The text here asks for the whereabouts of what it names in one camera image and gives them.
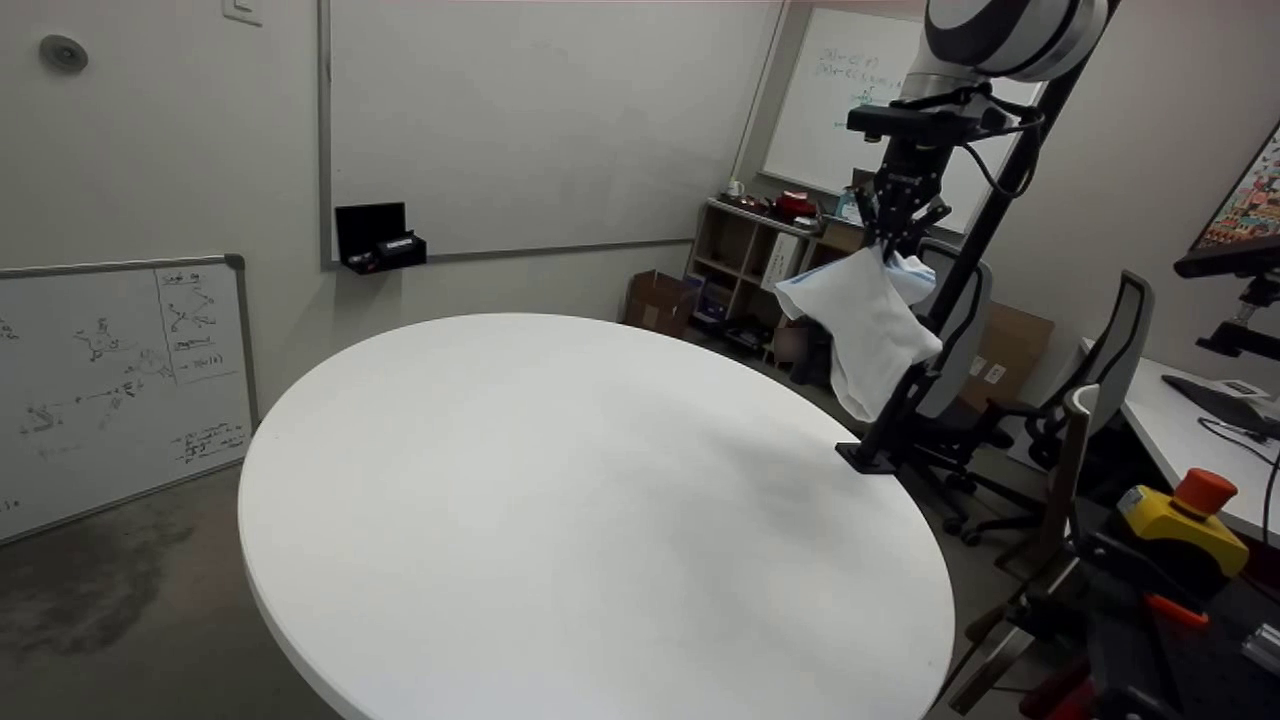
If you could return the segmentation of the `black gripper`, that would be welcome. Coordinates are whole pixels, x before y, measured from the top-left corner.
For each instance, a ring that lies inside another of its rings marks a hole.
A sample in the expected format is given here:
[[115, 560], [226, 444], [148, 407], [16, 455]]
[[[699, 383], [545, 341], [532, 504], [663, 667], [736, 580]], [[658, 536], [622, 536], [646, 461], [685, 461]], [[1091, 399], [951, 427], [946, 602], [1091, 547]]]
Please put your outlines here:
[[[847, 130], [868, 144], [886, 141], [886, 162], [876, 168], [882, 192], [921, 192], [923, 204], [906, 216], [891, 254], [914, 255], [930, 231], [933, 198], [950, 156], [967, 141], [989, 141], [1010, 134], [1010, 113], [989, 92], [946, 92], [923, 101], [859, 105], [847, 113]], [[858, 187], [858, 212], [866, 226], [866, 245], [890, 255], [882, 192]]]

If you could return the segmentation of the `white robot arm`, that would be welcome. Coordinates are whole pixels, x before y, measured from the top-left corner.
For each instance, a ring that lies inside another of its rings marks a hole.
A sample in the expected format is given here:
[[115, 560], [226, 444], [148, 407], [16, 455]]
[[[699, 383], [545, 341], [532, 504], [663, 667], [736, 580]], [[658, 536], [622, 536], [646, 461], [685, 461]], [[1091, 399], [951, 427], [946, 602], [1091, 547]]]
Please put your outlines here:
[[844, 116], [847, 134], [886, 141], [882, 168], [854, 175], [868, 245], [914, 255], [950, 216], [955, 147], [1046, 130], [1040, 109], [1003, 101], [997, 84], [1066, 79], [1091, 56], [1108, 17], [1108, 0], [923, 0], [923, 42], [902, 98]]

